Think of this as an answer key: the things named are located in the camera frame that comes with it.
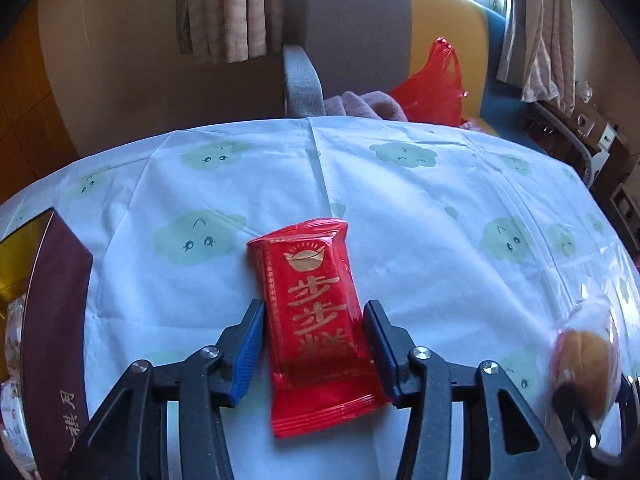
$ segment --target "plastic wrapper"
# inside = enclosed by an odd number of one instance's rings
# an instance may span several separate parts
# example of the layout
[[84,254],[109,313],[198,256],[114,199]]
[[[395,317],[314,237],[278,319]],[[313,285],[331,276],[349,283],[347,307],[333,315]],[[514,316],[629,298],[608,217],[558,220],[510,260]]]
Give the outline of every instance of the plastic wrapper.
[[31,444],[24,421],[20,383],[10,379],[0,386],[0,411],[2,412],[2,443],[20,471],[33,472],[36,469]]
[[460,126],[465,122],[462,98],[466,94],[458,56],[444,38],[433,42],[427,63],[419,72],[389,92],[412,123],[445,126]]
[[248,243],[267,298],[276,436],[322,430],[388,402],[365,342],[346,232],[342,220],[316,219]]
[[558,333],[552,358],[554,389],[575,385],[594,425],[599,428],[620,389],[620,343],[615,316],[603,293],[577,303]]
[[22,341],[22,316],[26,295],[12,301],[7,307],[6,331],[4,332],[4,357],[9,373],[20,380],[20,343]]

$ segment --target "wooden cabinet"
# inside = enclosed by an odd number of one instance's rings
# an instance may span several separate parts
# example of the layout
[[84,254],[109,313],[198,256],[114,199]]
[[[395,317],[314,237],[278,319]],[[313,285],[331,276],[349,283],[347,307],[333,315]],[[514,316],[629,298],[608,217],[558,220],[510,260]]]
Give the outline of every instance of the wooden cabinet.
[[36,175],[27,162],[15,134],[4,134],[0,139],[0,202],[4,202],[35,181]]
[[33,0],[0,44],[0,203],[77,159],[49,87]]

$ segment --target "snack bag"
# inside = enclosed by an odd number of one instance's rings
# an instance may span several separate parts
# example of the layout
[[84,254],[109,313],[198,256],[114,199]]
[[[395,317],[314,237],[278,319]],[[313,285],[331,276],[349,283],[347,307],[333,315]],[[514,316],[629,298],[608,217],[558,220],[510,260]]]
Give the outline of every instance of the snack bag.
[[2,444],[12,462],[25,476],[24,472],[32,472],[36,469],[36,463],[27,436],[20,384],[13,378],[0,386],[0,412],[4,425],[0,435]]
[[322,430],[388,402],[366,346],[347,222],[316,219],[251,240],[267,298],[278,437]]
[[26,294],[12,301],[7,307],[4,332],[4,357],[12,378],[20,380],[20,343],[22,341],[22,315]]
[[573,383],[596,428],[620,389],[620,344],[614,313],[603,293],[577,303],[558,333],[552,358],[554,388]]

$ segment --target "red plastic bag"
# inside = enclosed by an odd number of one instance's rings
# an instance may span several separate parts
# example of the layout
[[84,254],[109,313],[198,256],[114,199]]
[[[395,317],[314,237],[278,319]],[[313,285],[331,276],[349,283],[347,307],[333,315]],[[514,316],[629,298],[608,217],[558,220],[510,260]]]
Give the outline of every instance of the red plastic bag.
[[433,42],[419,72],[389,92],[410,122],[456,127],[464,122],[462,98],[466,94],[458,56],[444,38]]
[[343,220],[316,219],[248,243],[267,298],[271,427],[281,438],[388,402],[366,346],[346,232]]

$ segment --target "curtain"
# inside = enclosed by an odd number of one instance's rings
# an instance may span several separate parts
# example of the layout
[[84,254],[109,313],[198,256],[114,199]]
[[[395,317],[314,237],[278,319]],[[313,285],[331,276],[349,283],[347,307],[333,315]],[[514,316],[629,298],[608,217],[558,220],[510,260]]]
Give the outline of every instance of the curtain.
[[176,0],[178,46],[196,63],[279,52],[283,16],[282,0]]
[[575,104],[572,0],[512,0],[498,79],[522,100],[547,101],[570,114]]

